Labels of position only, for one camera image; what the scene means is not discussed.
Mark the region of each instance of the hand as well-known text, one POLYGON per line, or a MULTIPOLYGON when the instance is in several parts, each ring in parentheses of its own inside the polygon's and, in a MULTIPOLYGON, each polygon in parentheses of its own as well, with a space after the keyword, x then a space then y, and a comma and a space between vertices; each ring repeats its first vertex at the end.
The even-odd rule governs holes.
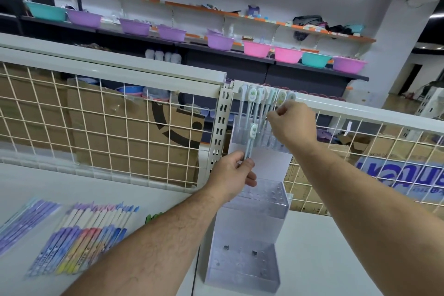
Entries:
POLYGON ((305 103, 284 102, 267 115, 275 137, 292 153, 300 153, 316 144, 316 116, 305 103))
POLYGON ((245 159, 242 164, 238 164, 244 157, 242 151, 234 151, 222 157, 211 170, 204 190, 210 191, 217 198, 221 198, 221 204, 229 202, 236 197, 244 185, 256 186, 256 175, 251 171, 254 161, 251 158, 245 159))

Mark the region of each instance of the white column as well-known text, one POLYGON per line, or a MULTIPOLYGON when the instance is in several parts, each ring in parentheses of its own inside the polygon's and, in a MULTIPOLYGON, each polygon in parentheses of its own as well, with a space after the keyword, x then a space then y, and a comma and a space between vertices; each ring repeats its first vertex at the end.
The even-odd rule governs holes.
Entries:
POLYGON ((381 108, 438 2, 417 7, 409 6, 407 0, 370 2, 367 34, 373 34, 376 43, 362 57, 369 62, 362 75, 370 81, 352 81, 353 90, 345 97, 352 103, 381 108))

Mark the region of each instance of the person's right arm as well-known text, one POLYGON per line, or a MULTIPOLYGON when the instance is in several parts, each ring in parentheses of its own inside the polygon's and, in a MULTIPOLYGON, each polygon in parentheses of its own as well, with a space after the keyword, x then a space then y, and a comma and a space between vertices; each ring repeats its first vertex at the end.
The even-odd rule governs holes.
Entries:
POLYGON ((286 102, 268 120, 385 296, 444 294, 441 219, 320 145, 307 105, 286 102))

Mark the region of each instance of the forearm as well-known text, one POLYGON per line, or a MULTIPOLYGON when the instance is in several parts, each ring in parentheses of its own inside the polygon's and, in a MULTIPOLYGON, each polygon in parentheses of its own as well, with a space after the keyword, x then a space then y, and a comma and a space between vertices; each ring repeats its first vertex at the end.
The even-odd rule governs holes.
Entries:
POLYGON ((303 154, 291 146, 290 150, 382 293, 442 292, 444 223, 440 219, 321 145, 303 154))
POLYGON ((113 248, 64 296, 175 296, 221 204, 198 191, 113 248))

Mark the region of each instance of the person's left hand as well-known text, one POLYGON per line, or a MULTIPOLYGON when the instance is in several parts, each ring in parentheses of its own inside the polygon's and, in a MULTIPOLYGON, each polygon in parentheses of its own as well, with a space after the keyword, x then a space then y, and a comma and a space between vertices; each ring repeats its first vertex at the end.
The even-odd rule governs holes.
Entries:
POLYGON ((245 159, 242 164, 238 164, 244 157, 242 151, 234 151, 225 157, 222 157, 211 170, 207 184, 203 187, 221 198, 221 203, 229 202, 236 197, 244 185, 256 186, 256 175, 251 171, 254 167, 254 161, 251 158, 245 159))

